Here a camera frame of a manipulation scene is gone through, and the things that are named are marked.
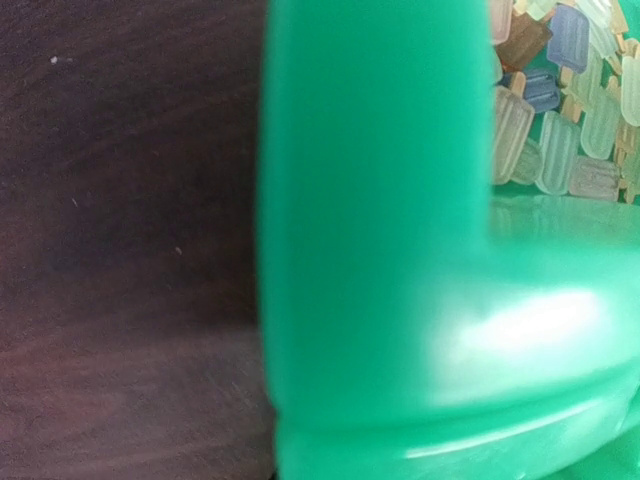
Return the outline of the green candy bin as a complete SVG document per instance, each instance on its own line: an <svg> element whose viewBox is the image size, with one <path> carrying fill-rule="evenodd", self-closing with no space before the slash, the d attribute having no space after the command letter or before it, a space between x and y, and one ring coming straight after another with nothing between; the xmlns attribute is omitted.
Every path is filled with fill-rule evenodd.
<svg viewBox="0 0 640 480"><path fill-rule="evenodd" d="M279 479L639 475L639 5L271 1Z"/></svg>

